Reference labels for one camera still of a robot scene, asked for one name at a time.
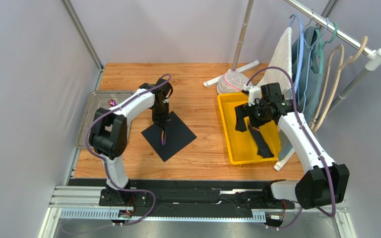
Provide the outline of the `iridescent spoon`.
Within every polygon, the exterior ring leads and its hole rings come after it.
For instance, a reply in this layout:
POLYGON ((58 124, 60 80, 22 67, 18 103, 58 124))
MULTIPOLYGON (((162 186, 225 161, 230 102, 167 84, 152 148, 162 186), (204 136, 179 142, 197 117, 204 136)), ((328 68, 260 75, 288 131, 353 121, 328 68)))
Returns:
POLYGON ((117 105, 117 103, 116 103, 115 100, 110 99, 110 100, 108 101, 108 105, 109 105, 110 107, 115 107, 115 106, 117 105))

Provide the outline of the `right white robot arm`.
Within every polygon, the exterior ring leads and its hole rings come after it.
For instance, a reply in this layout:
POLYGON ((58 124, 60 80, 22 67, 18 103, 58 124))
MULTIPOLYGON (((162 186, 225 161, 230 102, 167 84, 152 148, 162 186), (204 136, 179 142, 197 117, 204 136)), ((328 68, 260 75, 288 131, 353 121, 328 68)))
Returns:
POLYGON ((306 210, 335 206, 344 200, 349 169, 337 164, 322 148, 310 130, 295 99, 286 100, 279 83, 261 87, 243 86, 248 102, 235 107, 235 130, 275 122, 295 149, 304 170, 299 181, 274 181, 268 186, 275 200, 298 202, 306 210))

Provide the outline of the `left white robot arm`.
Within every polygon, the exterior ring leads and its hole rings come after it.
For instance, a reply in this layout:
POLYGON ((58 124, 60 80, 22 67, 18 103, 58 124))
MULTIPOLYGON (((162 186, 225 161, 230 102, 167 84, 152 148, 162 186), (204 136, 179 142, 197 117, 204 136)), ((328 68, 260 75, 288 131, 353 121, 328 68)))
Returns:
POLYGON ((103 162, 107 176, 102 201, 125 205, 133 190, 126 175, 123 153, 127 147, 129 126, 143 111, 152 111, 152 122, 161 128, 161 142, 166 142, 169 116, 169 97, 173 87, 162 76, 155 84, 142 84, 139 89, 119 105, 99 108, 88 130, 86 148, 103 162))

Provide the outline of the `black paper napkin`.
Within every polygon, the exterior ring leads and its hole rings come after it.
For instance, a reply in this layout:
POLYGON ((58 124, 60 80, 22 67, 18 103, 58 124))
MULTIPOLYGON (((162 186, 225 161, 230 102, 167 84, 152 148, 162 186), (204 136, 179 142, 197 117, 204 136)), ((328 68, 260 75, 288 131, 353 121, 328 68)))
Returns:
POLYGON ((163 162, 168 161, 197 138, 175 112, 170 112, 169 116, 171 120, 167 122, 164 144, 162 129, 159 126, 153 124, 141 132, 163 162))

